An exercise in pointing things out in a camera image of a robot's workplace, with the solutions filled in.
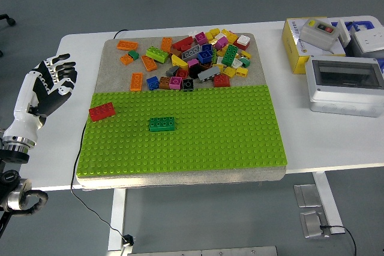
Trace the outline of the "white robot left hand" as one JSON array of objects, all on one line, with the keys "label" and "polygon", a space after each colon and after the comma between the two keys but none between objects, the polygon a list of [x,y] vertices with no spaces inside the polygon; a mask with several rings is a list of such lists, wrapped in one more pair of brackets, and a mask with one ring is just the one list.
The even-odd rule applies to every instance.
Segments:
[{"label": "white robot left hand", "polygon": [[41,61],[24,78],[14,108],[14,121],[4,132],[7,145],[33,147],[46,118],[65,103],[74,90],[76,63],[70,54]]}]

